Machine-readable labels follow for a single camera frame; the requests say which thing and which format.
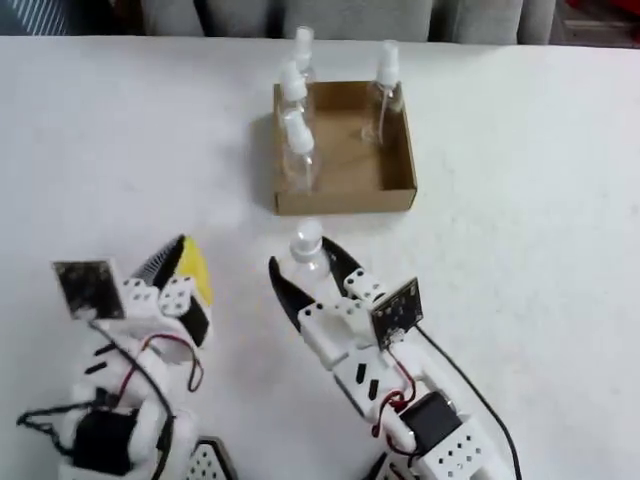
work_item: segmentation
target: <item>open cardboard box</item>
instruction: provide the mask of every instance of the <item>open cardboard box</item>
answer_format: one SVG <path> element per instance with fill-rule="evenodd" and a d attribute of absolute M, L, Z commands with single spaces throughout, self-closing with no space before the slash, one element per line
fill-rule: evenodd
<path fill-rule="evenodd" d="M 280 86 L 274 86 L 275 211 L 278 215 L 396 212 L 408 210 L 418 190 L 405 107 L 394 144 L 362 141 L 367 82 L 322 82 L 313 88 L 315 143 L 322 165 L 316 189 L 287 191 L 282 168 L 284 132 L 278 125 Z"/>

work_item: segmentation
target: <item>bottle cap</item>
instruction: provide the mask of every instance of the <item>bottle cap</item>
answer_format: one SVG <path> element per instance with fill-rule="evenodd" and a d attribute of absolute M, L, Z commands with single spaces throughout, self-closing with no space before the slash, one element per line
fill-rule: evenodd
<path fill-rule="evenodd" d="M 378 75 L 376 81 L 389 88 L 394 88 L 400 78 L 400 58 L 398 42 L 385 40 L 382 42 L 380 59 L 378 60 Z"/>
<path fill-rule="evenodd" d="M 296 43 L 293 48 L 293 59 L 298 70 L 304 70 L 311 64 L 311 43 L 313 42 L 313 29 L 298 27 L 296 30 Z"/>
<path fill-rule="evenodd" d="M 298 231 L 289 244 L 291 256 L 298 263 L 309 263 L 322 250 L 322 224 L 316 218 L 298 223 Z"/>
<path fill-rule="evenodd" d="M 289 102 L 297 102 L 307 96 L 307 85 L 304 82 L 304 77 L 298 71 L 295 60 L 284 64 L 280 85 L 284 98 Z"/>
<path fill-rule="evenodd" d="M 304 118 L 302 118 L 302 112 L 300 112 L 300 110 L 288 112 L 284 116 L 284 126 L 287 131 L 289 147 L 294 153 L 303 155 L 313 150 L 313 135 L 304 123 Z"/>

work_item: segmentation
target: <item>cable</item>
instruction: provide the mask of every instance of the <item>cable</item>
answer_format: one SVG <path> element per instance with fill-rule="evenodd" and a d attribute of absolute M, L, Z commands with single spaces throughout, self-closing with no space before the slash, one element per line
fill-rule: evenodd
<path fill-rule="evenodd" d="M 425 338 L 427 342 L 431 344 L 433 348 L 435 348 L 440 355 L 442 355 L 447 362 L 453 367 L 453 369 L 458 372 L 458 374 L 462 377 L 462 379 L 467 382 L 469 388 L 476 394 L 480 402 L 484 405 L 484 407 L 489 411 L 491 416 L 495 419 L 495 421 L 500 426 L 502 433 L 504 433 L 505 438 L 507 439 L 507 443 L 509 444 L 509 450 L 511 450 L 511 457 L 513 458 L 513 469 L 515 470 L 516 480 L 522 480 L 522 472 L 520 471 L 520 459 L 518 458 L 518 451 L 516 450 L 516 445 L 513 442 L 513 438 L 511 438 L 511 434 L 509 433 L 509 429 L 502 421 L 500 416 L 496 413 L 493 407 L 489 404 L 489 402 L 484 398 L 484 396 L 480 393 L 478 388 L 473 384 L 473 382 L 467 377 L 467 375 L 462 371 L 462 369 L 453 361 L 453 359 L 449 356 L 447 352 L 445 352 L 440 345 L 438 345 L 429 335 L 425 333 L 425 331 L 420 327 L 420 325 L 416 325 L 416 328 L 420 332 L 420 334 Z"/>
<path fill-rule="evenodd" d="M 198 359 L 198 356 L 195 350 L 193 349 L 193 347 L 191 346 L 191 344 L 186 340 L 184 340 L 183 338 L 178 337 L 177 335 L 172 335 L 169 333 L 156 333 L 147 337 L 144 340 L 142 344 L 142 349 L 140 350 L 140 352 L 144 352 L 151 345 L 151 342 L 157 338 L 161 338 L 164 340 L 171 340 L 171 341 L 180 343 L 181 345 L 184 345 L 189 349 L 189 351 L 191 352 L 192 361 L 191 361 L 191 373 L 189 374 L 189 380 L 187 381 L 187 390 L 189 390 L 189 392 L 191 393 L 197 391 L 200 388 L 200 385 L 202 385 L 202 380 L 204 379 L 204 368 L 202 367 L 202 363 Z M 198 379 L 198 382 L 194 385 L 193 381 L 196 374 L 196 368 L 200 369 L 200 378 Z M 134 372 L 135 372 L 134 368 L 131 367 L 131 369 L 127 372 L 126 376 L 124 377 L 122 384 L 120 385 L 120 390 L 118 392 L 119 399 L 122 399 L 122 397 L 124 396 L 124 393 L 127 389 L 127 386 L 129 385 L 129 382 L 131 381 L 131 377 L 133 376 Z"/>
<path fill-rule="evenodd" d="M 409 404 L 411 402 L 413 402 L 413 400 L 416 398 L 416 381 L 411 376 L 411 374 L 406 369 L 406 367 L 402 364 L 402 362 L 400 360 L 398 360 L 396 358 L 396 356 L 391 352 L 391 350 L 388 350 L 388 352 L 389 352 L 389 355 L 391 355 L 391 358 L 393 358 L 395 360 L 396 364 L 398 365 L 398 367 L 400 368 L 400 370 L 402 371 L 404 376 L 407 377 L 407 380 L 409 381 L 409 385 L 411 386 L 411 396 L 409 398 L 405 399 L 403 391 L 401 391 L 401 390 L 392 390 L 391 392 L 389 392 L 386 395 L 386 397 L 384 397 L 384 399 L 382 400 L 382 403 L 380 404 L 380 411 L 378 413 L 378 421 L 376 422 L 376 424 L 373 427 L 371 427 L 371 435 L 373 435 L 374 438 L 378 438 L 380 436 L 380 429 L 381 429 L 381 423 L 382 423 L 382 413 L 384 412 L 384 409 L 385 409 L 385 407 L 387 405 L 391 405 L 396 412 L 401 412 L 402 410 L 407 408 L 409 406 Z M 389 444 L 389 448 L 391 448 L 392 450 L 396 449 L 396 447 L 394 447 L 391 444 L 389 438 L 387 438 L 387 444 Z"/>
<path fill-rule="evenodd" d="M 171 438 L 173 437 L 173 422 L 174 422 L 173 410 L 171 409 L 171 404 L 169 403 L 169 400 L 167 400 L 167 397 L 164 395 L 164 393 L 162 393 L 162 390 L 160 389 L 156 381 L 153 379 L 151 375 L 149 375 L 149 373 L 144 369 L 144 367 L 142 367 L 142 365 L 140 365 L 138 361 L 135 358 L 133 358 L 133 356 L 129 352 L 127 352 L 127 350 L 125 350 L 124 347 L 122 347 L 111 336 L 111 334 L 109 334 L 100 325 L 98 325 L 95 322 L 95 320 L 90 320 L 88 322 L 88 325 L 89 325 L 89 328 L 91 328 L 92 330 L 95 330 L 100 335 L 102 335 L 106 340 L 112 343 L 113 346 L 116 348 L 116 350 L 118 350 L 118 353 L 120 353 L 120 355 L 122 355 L 131 364 L 132 369 L 137 370 L 147 380 L 147 382 L 149 382 L 149 385 L 151 386 L 155 394 L 158 396 L 158 400 L 160 400 L 160 403 L 162 404 L 162 407 L 164 408 L 167 414 L 167 421 L 165 426 L 167 435 L 165 438 L 168 438 L 169 441 L 171 441 Z M 162 449 L 162 454 L 160 455 L 160 458 L 158 460 L 158 466 L 156 467 L 156 471 L 153 473 L 151 480 L 160 479 L 162 472 L 164 472 L 164 468 L 168 458 L 169 458 L 169 448 L 167 448 L 167 446 L 165 445 L 164 448 Z"/>
<path fill-rule="evenodd" d="M 54 428 L 53 424 L 49 422 L 47 423 L 33 422 L 31 421 L 31 418 L 36 416 L 60 415 L 62 413 L 71 412 L 72 410 L 86 410 L 86 409 L 92 409 L 96 407 L 103 407 L 106 405 L 107 405 L 107 402 L 105 401 L 105 398 L 97 398 L 94 400 L 90 400 L 88 402 L 71 403 L 69 405 L 60 405 L 56 407 L 43 408 L 39 410 L 28 410 L 18 417 L 18 420 L 16 421 L 16 425 L 18 427 L 25 427 L 31 430 L 35 430 L 36 432 L 44 433 L 51 439 L 51 442 L 53 443 L 53 446 L 58 451 L 58 453 L 60 453 L 65 457 L 68 457 L 68 456 L 71 456 L 73 452 L 71 449 L 62 445 L 62 442 L 60 441 L 60 436 L 58 435 L 58 432 Z"/>

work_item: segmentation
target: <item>clear plastic bottle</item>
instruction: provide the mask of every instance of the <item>clear plastic bottle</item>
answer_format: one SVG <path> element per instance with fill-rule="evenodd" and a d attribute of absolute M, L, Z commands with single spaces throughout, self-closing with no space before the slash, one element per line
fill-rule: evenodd
<path fill-rule="evenodd" d="M 311 65 L 311 44 L 313 43 L 313 29 L 309 27 L 298 27 L 296 30 L 295 46 L 293 48 L 293 60 L 296 62 L 298 71 L 307 84 L 307 90 L 312 92 L 312 85 L 316 81 L 316 72 Z"/>
<path fill-rule="evenodd" d="M 329 259 L 322 249 L 322 224 L 315 218 L 298 223 L 297 232 L 289 243 L 289 252 L 279 260 L 280 271 L 318 301 L 326 297 L 329 280 Z"/>
<path fill-rule="evenodd" d="M 284 154 L 284 173 L 289 189 L 310 193 L 320 171 L 320 157 L 315 151 L 311 130 L 304 123 L 299 110 L 291 110 L 284 117 L 288 148 Z"/>
<path fill-rule="evenodd" d="M 367 109 L 362 127 L 362 139 L 367 143 L 393 143 L 403 105 L 399 75 L 398 44 L 386 40 L 382 44 L 376 79 L 367 87 Z"/>
<path fill-rule="evenodd" d="M 307 84 L 298 71 L 294 60 L 284 64 L 280 77 L 280 87 L 282 91 L 279 112 L 280 125 L 284 126 L 284 117 L 296 110 L 302 114 L 309 128 L 313 128 L 313 99 L 308 96 Z"/>

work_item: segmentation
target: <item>white table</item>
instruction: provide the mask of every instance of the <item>white table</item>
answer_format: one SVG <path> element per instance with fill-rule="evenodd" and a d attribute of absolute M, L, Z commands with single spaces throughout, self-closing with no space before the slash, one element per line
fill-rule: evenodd
<path fill-rule="evenodd" d="M 113 256 L 130 271 L 178 232 L 203 247 L 216 294 L 188 404 L 241 478 L 357 479 L 373 460 L 369 428 L 266 273 L 296 222 L 267 209 L 266 117 L 289 48 L 0 38 L 0 478 L 55 478 L 48 441 L 12 427 L 66 399 L 85 335 L 49 261 Z M 314 59 L 321 80 L 367 79 L 375 52 L 319 42 Z M 389 283 L 419 276 L 425 328 L 502 414 L 525 478 L 635 478 L 640 52 L 401 55 L 415 205 L 326 218 L 327 234 Z"/>

